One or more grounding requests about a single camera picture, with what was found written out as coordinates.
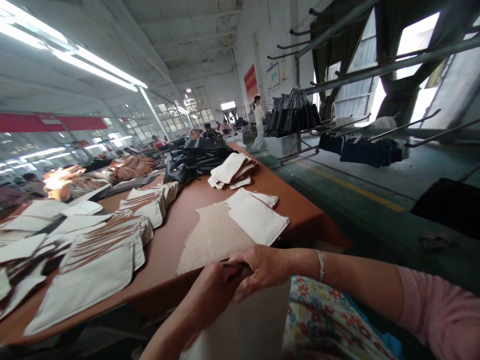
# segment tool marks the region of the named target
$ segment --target floral fabric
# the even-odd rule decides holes
[[[397,360],[338,289],[293,276],[283,335],[286,360]]]

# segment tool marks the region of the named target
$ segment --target bracelet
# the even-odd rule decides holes
[[[319,282],[322,282],[324,279],[325,275],[325,260],[324,260],[324,253],[321,252],[320,250],[317,249],[312,249],[316,254],[318,255],[318,260],[320,261],[320,279],[318,279]]]

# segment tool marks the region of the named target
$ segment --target pink sleeve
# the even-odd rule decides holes
[[[480,298],[441,277],[397,269],[404,293],[398,324],[438,360],[480,359]]]

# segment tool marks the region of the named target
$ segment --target white pants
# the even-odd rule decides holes
[[[269,144],[267,139],[264,138],[264,125],[261,122],[256,123],[256,131],[257,136],[251,148],[257,151],[268,150]]]

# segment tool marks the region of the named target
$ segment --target floor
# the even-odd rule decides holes
[[[318,143],[315,136],[303,139],[311,145]],[[410,159],[380,169],[340,162],[339,155],[322,150],[306,152],[284,166],[268,151],[254,156],[333,219],[354,243],[347,254],[438,275],[480,294],[476,280],[480,241],[410,214],[416,200],[436,180],[458,179],[478,163],[480,148],[424,145],[411,149]],[[480,173],[467,182],[480,186]],[[455,239],[460,246],[433,254],[418,241],[429,234]],[[405,359],[434,359],[409,333],[361,308],[379,330],[402,341]]]

